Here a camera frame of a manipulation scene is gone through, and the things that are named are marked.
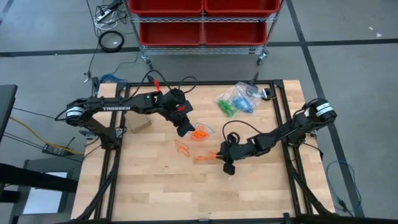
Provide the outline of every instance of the rolling cart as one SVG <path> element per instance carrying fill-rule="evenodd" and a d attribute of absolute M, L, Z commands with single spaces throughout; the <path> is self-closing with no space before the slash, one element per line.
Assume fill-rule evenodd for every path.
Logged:
<path fill-rule="evenodd" d="M 132 3 L 134 1 L 136 1 L 136 5 L 138 5 L 136 8 L 134 8 L 135 5 Z M 142 10 L 148 8 L 147 5 L 145 5 L 148 2 L 143 3 L 143 1 L 145 0 L 123 0 L 123 3 L 126 7 L 126 12 L 134 34 L 136 35 L 141 58 L 150 69 L 153 69 L 153 64 L 148 57 L 149 55 L 248 54 L 258 55 L 257 65 L 262 65 L 269 55 L 266 47 L 284 4 L 284 0 L 256 0 L 255 4 L 263 4 L 264 1 L 274 1 L 276 6 L 274 6 L 275 8 L 273 11 L 265 12 L 253 10 L 223 11 L 220 10 L 219 6 L 208 3 L 208 1 L 211 2 L 211 0 L 198 0 L 201 1 L 202 4 L 202 8 L 200 9 L 190 11 L 179 10 L 173 13 L 167 13 L 161 10 Z M 152 1 L 152 4 L 157 4 L 156 6 L 162 3 L 154 0 L 150 1 Z M 225 2 L 226 5 L 231 5 L 231 1 L 226 0 L 218 2 L 213 0 L 213 2 L 216 4 Z M 244 6 L 246 6 L 245 1 L 236 2 L 240 4 L 243 2 Z M 137 22 L 140 24 L 139 32 L 136 27 Z M 267 23 L 271 23 L 268 34 L 266 34 Z M 258 31 L 257 29 L 257 34 L 253 34 L 251 32 L 253 27 L 262 27 L 262 30 L 260 29 L 260 31 Z M 177 29 L 175 33 L 181 32 L 179 37 L 185 37 L 186 39 L 181 40 L 182 43 L 175 43 L 170 37 L 168 41 L 166 35 L 162 35 L 161 33 L 151 35 L 151 29 L 158 29 L 162 32 L 170 32 L 170 30 Z M 192 31 L 197 32 L 198 35 L 192 37 Z M 237 42 L 228 39 L 223 40 L 223 38 L 220 37 L 220 33 L 222 34 L 222 32 L 226 32 L 226 38 L 236 37 L 237 39 L 243 40 L 250 39 L 250 41 Z M 250 37 L 250 35 L 257 36 L 255 40 L 253 40 L 253 37 Z"/>

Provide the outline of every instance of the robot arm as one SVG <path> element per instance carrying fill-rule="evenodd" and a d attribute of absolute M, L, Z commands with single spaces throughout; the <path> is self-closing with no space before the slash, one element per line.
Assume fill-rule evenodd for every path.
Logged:
<path fill-rule="evenodd" d="M 165 95 L 161 91 L 137 94 L 128 98 L 80 98 L 70 103 L 67 108 L 66 122 L 75 127 L 83 127 L 97 134 L 103 149 L 119 147 L 118 137 L 113 127 L 105 127 L 93 118 L 101 111 L 135 111 L 139 114 L 158 113 L 177 128 L 179 136 L 194 131 L 187 113 L 193 110 L 185 99 L 183 91 L 174 88 Z"/>
<path fill-rule="evenodd" d="M 299 146 L 304 142 L 306 133 L 323 128 L 334 122 L 336 117 L 337 114 L 327 100 L 312 100 L 294 113 L 289 122 L 270 133 L 259 133 L 247 139 L 245 144 L 239 144 L 238 134 L 228 134 L 226 141 L 221 143 L 217 158 L 225 161 L 224 172 L 234 175 L 234 161 L 267 154 L 283 138 L 290 145 Z"/>

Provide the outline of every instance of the plastic bag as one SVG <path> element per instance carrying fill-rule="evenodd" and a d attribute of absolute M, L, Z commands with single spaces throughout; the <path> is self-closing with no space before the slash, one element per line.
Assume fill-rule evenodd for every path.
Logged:
<path fill-rule="evenodd" d="M 234 116 L 238 110 L 253 113 L 260 101 L 261 93 L 258 88 L 243 82 L 237 83 L 216 99 L 218 106 L 228 117 Z"/>

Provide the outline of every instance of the wooden table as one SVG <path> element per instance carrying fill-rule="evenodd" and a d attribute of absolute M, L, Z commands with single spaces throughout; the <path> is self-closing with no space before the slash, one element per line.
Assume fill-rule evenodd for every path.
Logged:
<path fill-rule="evenodd" d="M 284 84 L 293 114 L 305 103 L 300 82 L 289 80 Z M 115 88 L 114 84 L 102 84 L 99 96 L 114 97 Z M 223 172 L 223 161 L 194 163 L 192 158 L 176 152 L 176 139 L 189 146 L 192 156 L 220 149 L 224 141 L 221 128 L 231 119 L 221 112 L 215 99 L 229 88 L 228 85 L 197 86 L 187 94 L 194 108 L 188 114 L 192 124 L 205 123 L 215 130 L 204 142 L 191 141 L 188 136 L 179 138 L 175 127 L 158 114 L 149 116 L 150 127 L 137 134 L 128 131 L 124 135 L 112 221 L 275 218 L 282 217 L 285 212 L 295 216 L 281 143 L 262 157 L 236 161 L 236 174 L 232 177 Z M 149 91 L 154 91 L 154 87 L 139 90 L 141 93 Z M 281 100 L 279 104 L 284 114 Z M 111 113 L 97 113 L 95 118 L 109 126 Z M 261 101 L 254 114 L 239 113 L 233 119 L 248 122 L 263 132 L 277 127 L 271 101 Z M 231 131 L 238 132 L 241 139 L 257 134 L 240 123 L 229 124 L 226 133 Z M 317 146 L 312 138 L 307 138 L 307 142 Z M 98 145 L 97 142 L 87 147 L 85 153 Z M 300 153 L 308 186 L 324 206 L 334 212 L 318 151 L 303 145 Z M 79 216 L 94 197 L 103 157 L 104 150 L 97 149 L 84 160 L 72 218 Z M 301 190 L 298 195 L 302 211 L 305 211 Z M 103 217 L 107 201 L 108 193 L 104 196 Z"/>

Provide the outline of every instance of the black metal frame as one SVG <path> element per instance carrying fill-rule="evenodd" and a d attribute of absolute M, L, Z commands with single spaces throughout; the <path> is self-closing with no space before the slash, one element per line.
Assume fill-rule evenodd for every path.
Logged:
<path fill-rule="evenodd" d="M 235 85 L 237 82 L 245 82 L 245 81 L 225 81 L 225 82 L 198 82 L 196 83 L 197 85 Z M 126 94 L 125 97 L 129 96 L 130 89 L 132 87 L 138 86 L 140 83 L 125 83 L 124 87 L 126 87 Z M 169 85 L 175 86 L 179 85 L 181 83 L 177 82 L 170 82 Z M 193 82 L 186 82 L 181 85 L 194 85 L 195 83 Z M 284 107 L 285 111 L 285 116 L 287 120 L 291 119 L 290 115 L 290 110 L 289 110 L 289 104 L 287 101 L 286 97 L 286 92 L 284 88 L 284 83 L 283 80 L 270 80 L 270 81 L 256 81 L 256 85 L 270 85 L 271 90 L 273 90 L 276 93 L 276 86 L 278 87 L 281 97 L 282 97 L 282 104 Z M 117 90 L 116 90 L 116 96 L 119 96 L 121 86 L 122 84 L 118 84 Z M 153 84 L 151 83 L 143 83 L 141 86 L 152 86 Z M 279 126 L 282 125 L 282 115 L 280 113 L 280 108 L 279 108 L 279 103 L 278 103 L 278 97 L 275 94 L 275 98 L 272 100 L 274 104 L 274 109 L 275 109 L 275 115 L 277 118 L 277 123 Z M 126 120 L 124 119 L 124 116 L 121 118 L 121 122 L 119 127 L 123 127 L 125 125 Z M 116 112 L 112 114 L 111 118 L 111 126 L 114 127 L 116 123 Z M 114 157 L 114 162 L 117 162 L 117 166 L 115 167 L 115 178 L 113 179 L 111 186 L 110 186 L 110 191 L 109 191 L 109 200 L 108 200 L 108 207 L 106 211 L 106 217 L 105 218 L 100 218 L 101 214 L 101 207 L 102 207 L 102 199 L 101 203 L 98 204 L 96 208 L 96 213 L 95 213 L 95 219 L 94 220 L 79 220 L 77 223 L 109 223 L 109 224 L 136 224 L 136 223 L 146 223 L 146 224 L 156 224 L 156 223 L 161 223 L 161 224 L 193 224 L 193 223 L 220 223 L 220 224 L 226 224 L 226 223 L 235 223 L 235 224 L 246 224 L 246 223 L 324 223 L 324 224 L 332 224 L 332 223 L 346 223 L 346 224 L 355 224 L 355 223 L 396 223 L 397 220 L 385 220 L 385 219 L 374 219 L 374 218 L 355 218 L 355 217 L 339 217 L 338 215 L 332 214 L 328 210 L 326 210 L 323 205 L 317 200 L 316 196 L 311 192 L 311 190 L 307 187 L 306 181 L 305 181 L 305 174 L 303 170 L 303 165 L 299 153 L 298 147 L 293 147 L 293 152 L 295 155 L 295 161 L 297 165 L 297 170 L 293 167 L 293 163 L 290 159 L 290 153 L 289 153 L 289 146 L 286 143 L 286 141 L 282 141 L 282 147 L 283 147 L 283 152 L 284 152 L 284 159 L 285 159 L 285 164 L 286 164 L 286 169 L 288 173 L 288 178 L 289 178 L 289 185 L 290 185 L 290 191 L 292 194 L 292 203 L 294 205 L 294 211 L 295 211 L 295 216 L 296 218 L 290 218 L 288 213 L 281 214 L 283 217 L 280 218 L 254 218 L 254 219 L 228 219 L 228 220 L 175 220 L 175 221 L 146 221 L 146 222 L 141 222 L 141 221 L 127 221 L 127 222 L 112 222 L 112 214 L 113 214 L 113 203 L 114 203 L 114 197 L 115 197 L 115 192 L 116 192 L 116 182 L 117 182 L 117 176 L 118 176 L 118 170 L 119 170 L 119 160 L 120 160 L 120 155 L 121 155 L 121 147 L 120 149 L 116 150 L 116 154 Z M 106 176 L 108 175 L 108 165 L 109 165 L 109 158 L 110 157 L 110 151 L 105 154 L 104 161 L 103 161 L 103 171 L 101 173 L 101 180 L 104 180 Z M 299 186 L 301 187 L 303 191 L 303 197 L 305 201 L 305 208 L 306 208 L 306 213 L 302 213 L 300 209 L 300 202 L 299 198 L 297 195 L 297 188 L 295 183 L 298 183 Z M 313 206 L 317 209 L 318 213 L 321 215 L 314 215 L 312 211 L 312 204 Z"/>

